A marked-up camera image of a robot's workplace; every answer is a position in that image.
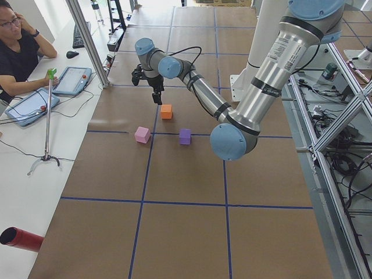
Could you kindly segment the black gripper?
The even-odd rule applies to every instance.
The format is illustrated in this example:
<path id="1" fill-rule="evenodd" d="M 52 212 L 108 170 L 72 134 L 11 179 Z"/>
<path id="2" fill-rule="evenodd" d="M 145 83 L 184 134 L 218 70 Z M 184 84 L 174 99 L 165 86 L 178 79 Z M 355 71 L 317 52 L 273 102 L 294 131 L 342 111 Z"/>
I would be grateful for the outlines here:
<path id="1" fill-rule="evenodd" d="M 148 78 L 148 84 L 153 88 L 152 98 L 154 103 L 162 105 L 163 76 Z"/>

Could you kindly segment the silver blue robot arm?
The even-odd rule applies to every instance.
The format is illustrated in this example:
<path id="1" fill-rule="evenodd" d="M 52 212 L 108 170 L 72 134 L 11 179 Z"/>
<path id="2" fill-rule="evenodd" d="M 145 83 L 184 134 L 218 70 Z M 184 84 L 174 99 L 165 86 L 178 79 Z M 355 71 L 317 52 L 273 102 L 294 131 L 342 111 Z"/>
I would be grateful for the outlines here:
<path id="1" fill-rule="evenodd" d="M 237 160 L 253 150 L 260 122 L 310 46 L 336 41 L 341 34 L 344 1 L 289 1 L 278 23 L 278 36 L 248 92 L 233 109 L 200 75 L 192 62 L 175 58 L 154 46 L 150 38 L 135 43 L 139 65 L 132 82 L 146 80 L 154 103 L 161 103 L 164 78 L 180 79 L 219 124 L 210 134 L 213 152 L 223 160 Z"/>

